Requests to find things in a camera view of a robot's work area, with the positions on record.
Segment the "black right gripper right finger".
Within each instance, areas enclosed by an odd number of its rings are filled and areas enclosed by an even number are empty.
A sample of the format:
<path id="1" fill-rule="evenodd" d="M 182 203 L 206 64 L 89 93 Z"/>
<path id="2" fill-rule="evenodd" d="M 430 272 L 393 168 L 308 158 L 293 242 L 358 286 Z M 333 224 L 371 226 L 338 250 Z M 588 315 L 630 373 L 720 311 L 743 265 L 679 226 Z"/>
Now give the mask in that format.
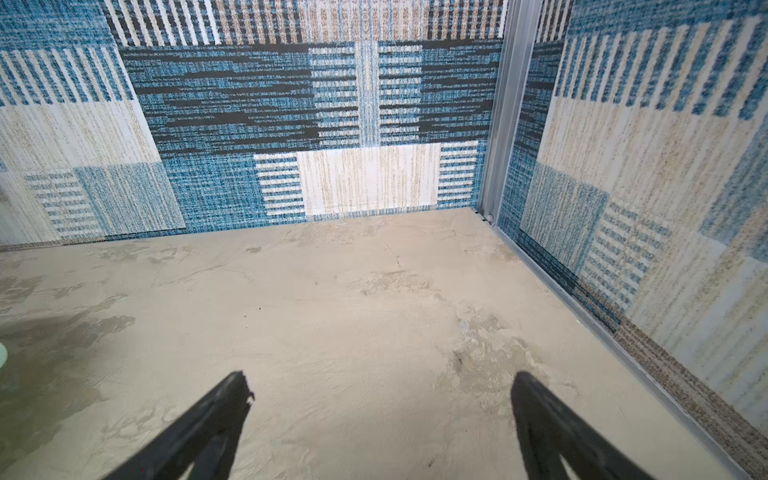
<path id="1" fill-rule="evenodd" d="M 512 412 L 530 479 L 649 479 L 651 476 L 527 371 L 514 377 Z"/>

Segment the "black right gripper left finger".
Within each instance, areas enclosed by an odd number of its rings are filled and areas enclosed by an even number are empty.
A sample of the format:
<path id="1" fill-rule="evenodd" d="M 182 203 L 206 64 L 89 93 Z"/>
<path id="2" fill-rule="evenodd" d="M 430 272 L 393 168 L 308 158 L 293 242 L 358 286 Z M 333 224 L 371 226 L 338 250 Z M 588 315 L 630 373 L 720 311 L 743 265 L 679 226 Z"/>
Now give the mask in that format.
<path id="1" fill-rule="evenodd" d="M 227 479 L 254 394 L 233 371 L 108 479 Z"/>

